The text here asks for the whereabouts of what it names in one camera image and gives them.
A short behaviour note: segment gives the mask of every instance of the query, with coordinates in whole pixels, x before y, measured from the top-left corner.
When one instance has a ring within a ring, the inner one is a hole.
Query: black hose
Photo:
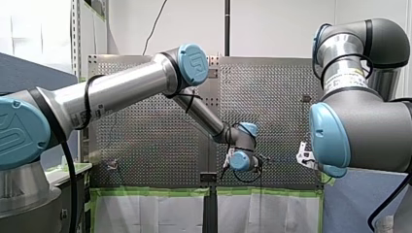
[[[77,228],[77,207],[78,207],[78,190],[75,164],[73,162],[72,153],[69,150],[66,142],[61,143],[64,155],[67,160],[67,166],[69,168],[70,177],[70,194],[71,194],[71,210],[70,210],[70,227],[69,233],[76,233]]]
[[[375,227],[372,222],[398,195],[399,193],[408,185],[411,181],[412,173],[409,173],[408,176],[399,184],[395,191],[384,201],[382,204],[376,208],[376,210],[369,216],[367,219],[367,224],[369,225],[370,230],[375,232]]]

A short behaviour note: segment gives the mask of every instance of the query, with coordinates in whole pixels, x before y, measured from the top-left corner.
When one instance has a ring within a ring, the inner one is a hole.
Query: cylindrical base
[[[61,230],[60,189],[51,190],[49,200],[25,210],[0,214],[1,233],[58,233]]]

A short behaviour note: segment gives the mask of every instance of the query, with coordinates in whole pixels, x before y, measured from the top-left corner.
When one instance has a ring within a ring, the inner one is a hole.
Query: white wall
[[[330,0],[231,2],[233,56],[311,57],[316,30],[334,22]]]
[[[163,0],[110,0],[109,52],[142,54]],[[209,54],[223,52],[222,0],[168,1],[147,54],[197,43]]]

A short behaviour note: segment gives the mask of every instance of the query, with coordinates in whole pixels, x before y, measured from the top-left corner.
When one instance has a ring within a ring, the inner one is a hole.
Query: blue joint cap
[[[236,151],[229,159],[231,169],[234,171],[245,172],[249,170],[251,161],[249,156],[243,151]]]
[[[316,160],[338,168],[348,167],[351,148],[345,127],[336,112],[326,103],[312,105],[309,123]]]
[[[333,178],[343,178],[348,172],[348,168],[338,168],[335,166],[324,165],[323,172]]]
[[[205,52],[195,44],[179,47],[178,64],[186,83],[196,86],[204,83],[209,73]]]
[[[249,131],[254,137],[258,135],[258,127],[255,124],[249,122],[240,122],[239,124],[242,125],[239,126],[239,129],[243,132],[248,133]]]
[[[0,97],[0,171],[33,162],[50,137],[42,112],[26,102]]]

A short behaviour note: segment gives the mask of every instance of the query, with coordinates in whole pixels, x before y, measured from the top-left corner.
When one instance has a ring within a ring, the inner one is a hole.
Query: green tape
[[[336,181],[335,178],[332,178],[332,177],[328,176],[327,174],[322,173],[322,183],[327,182],[326,184],[329,184],[330,186],[334,186],[335,181]]]
[[[161,197],[196,197],[209,195],[208,188],[152,188],[121,186],[116,188],[92,188],[95,196],[161,196]]]
[[[314,190],[291,190],[283,188],[260,188],[258,187],[218,187],[219,196],[234,196],[234,195],[251,195],[265,194],[276,196],[294,196],[294,197],[320,197],[319,192]]]
[[[89,211],[91,209],[90,202],[85,203],[85,212]]]

